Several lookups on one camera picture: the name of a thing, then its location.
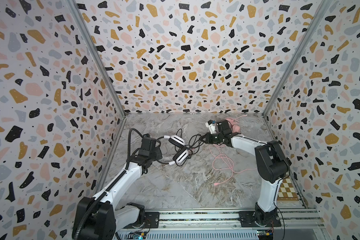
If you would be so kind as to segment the white black headphones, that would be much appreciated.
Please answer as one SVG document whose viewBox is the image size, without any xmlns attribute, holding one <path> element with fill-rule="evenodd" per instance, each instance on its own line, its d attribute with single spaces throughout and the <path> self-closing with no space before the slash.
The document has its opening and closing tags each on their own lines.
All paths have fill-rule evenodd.
<svg viewBox="0 0 360 240">
<path fill-rule="evenodd" d="M 164 135 L 156 139 L 159 144 L 161 144 L 161 140 L 168 140 L 176 150 L 176 154 L 173 156 L 172 161 L 165 163 L 157 160 L 161 165 L 176 165 L 182 167 L 186 160 L 191 157 L 191 150 L 186 146 L 185 140 L 182 137 L 179 137 L 178 135 Z"/>
</svg>

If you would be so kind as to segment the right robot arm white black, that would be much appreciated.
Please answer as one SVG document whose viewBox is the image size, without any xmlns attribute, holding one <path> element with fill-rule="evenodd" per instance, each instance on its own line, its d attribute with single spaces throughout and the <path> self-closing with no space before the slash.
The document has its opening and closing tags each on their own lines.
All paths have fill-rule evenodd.
<svg viewBox="0 0 360 240">
<path fill-rule="evenodd" d="M 277 141 L 262 142 L 249 138 L 239 132 L 228 120 L 205 123 L 209 132 L 202 142 L 209 145 L 225 145 L 245 151 L 256 157 L 257 171 L 262 179 L 261 192 L 251 217 L 242 217 L 242 221 L 255 223 L 260 227 L 276 224 L 278 217 L 277 198 L 281 183 L 290 173 L 290 165 Z"/>
</svg>

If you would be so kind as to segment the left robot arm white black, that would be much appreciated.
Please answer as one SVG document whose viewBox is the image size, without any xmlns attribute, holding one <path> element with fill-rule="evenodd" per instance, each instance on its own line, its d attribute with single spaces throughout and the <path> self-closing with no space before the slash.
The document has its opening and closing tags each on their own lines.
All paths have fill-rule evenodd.
<svg viewBox="0 0 360 240">
<path fill-rule="evenodd" d="M 160 140 L 144 135 L 141 147 L 128 158 L 124 168 L 100 192 L 93 197 L 83 197 L 78 205 L 73 225 L 74 240 L 112 240 L 125 228 L 141 229 L 146 226 L 145 207 L 128 203 L 117 205 L 154 161 L 162 159 Z"/>
</svg>

